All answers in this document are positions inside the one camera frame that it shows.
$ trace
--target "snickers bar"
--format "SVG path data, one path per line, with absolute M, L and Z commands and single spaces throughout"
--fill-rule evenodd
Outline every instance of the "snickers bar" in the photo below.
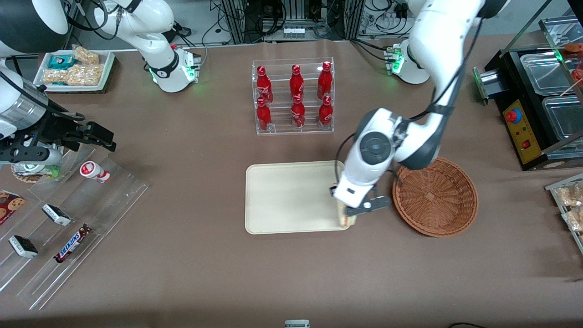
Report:
M 85 236 L 91 232 L 92 229 L 88 227 L 86 224 L 83 224 L 81 228 L 71 237 L 71 239 L 67 242 L 65 247 L 61 249 L 61 251 L 54 257 L 57 263 L 63 263 L 63 261 L 73 253 L 73 251 L 81 244 L 81 242 L 85 239 Z

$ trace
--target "robotic arm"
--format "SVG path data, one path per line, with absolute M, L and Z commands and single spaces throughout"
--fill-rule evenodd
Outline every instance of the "robotic arm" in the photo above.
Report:
M 196 79 L 198 66 L 193 54 L 172 49 L 162 35 L 174 25 L 174 14 L 165 1 L 107 0 L 104 4 L 108 19 L 101 29 L 138 49 L 162 90 L 178 92 Z M 95 8 L 94 14 L 96 22 L 102 25 L 104 11 Z
M 55 164 L 65 146 L 95 144 L 114 151 L 113 132 L 95 122 L 81 124 L 81 114 L 68 113 L 6 67 L 5 57 L 59 50 L 65 43 L 67 19 L 60 0 L 0 0 L 0 164 Z
M 393 160 L 411 170 L 437 157 L 441 137 L 454 109 L 463 69 L 463 44 L 476 18 L 498 14 L 510 0 L 409 0 L 416 23 L 407 51 L 429 71 L 436 89 L 424 125 L 380 108 L 367 113 L 354 136 L 345 170 L 333 195 L 348 205 L 347 215 L 388 206 L 386 197 L 368 198 Z

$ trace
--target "beige tray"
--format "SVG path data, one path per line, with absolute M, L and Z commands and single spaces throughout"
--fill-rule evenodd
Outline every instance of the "beige tray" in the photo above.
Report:
M 344 164 L 338 162 L 338 172 Z M 265 233 L 339 231 L 334 161 L 251 165 L 245 190 L 245 229 Z

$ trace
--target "stainless steel tray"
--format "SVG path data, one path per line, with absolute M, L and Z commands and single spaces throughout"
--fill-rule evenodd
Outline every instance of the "stainless steel tray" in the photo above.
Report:
M 560 140 L 583 130 L 583 107 L 576 96 L 548 97 L 543 107 Z
M 554 52 L 524 55 L 520 61 L 537 94 L 541 96 L 560 95 L 569 88 L 569 81 Z M 573 62 L 567 64 L 570 70 L 574 70 L 577 66 Z

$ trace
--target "brown table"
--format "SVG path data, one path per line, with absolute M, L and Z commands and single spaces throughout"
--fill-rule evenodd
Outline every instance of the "brown table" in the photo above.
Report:
M 13 321 L 0 326 L 580 327 L 581 255 L 543 187 L 581 170 L 521 172 L 497 108 L 476 100 L 471 68 L 509 39 L 480 38 L 443 138 L 441 156 L 468 173 L 480 202 L 475 223 L 449 239 L 418 234 L 394 208 L 341 232 L 244 228 L 249 165 L 330 160 L 367 111 L 425 109 L 430 82 L 407 85 L 352 44 L 319 41 L 212 48 L 200 83 L 168 94 L 137 52 L 116 53 L 108 94 L 51 98 L 114 131 L 111 158 L 151 187 L 43 310 L 1 293 L 0 318 Z M 334 134 L 258 137 L 251 61 L 327 56 Z M 28 187 L 7 168 L 1 177 L 6 189 Z

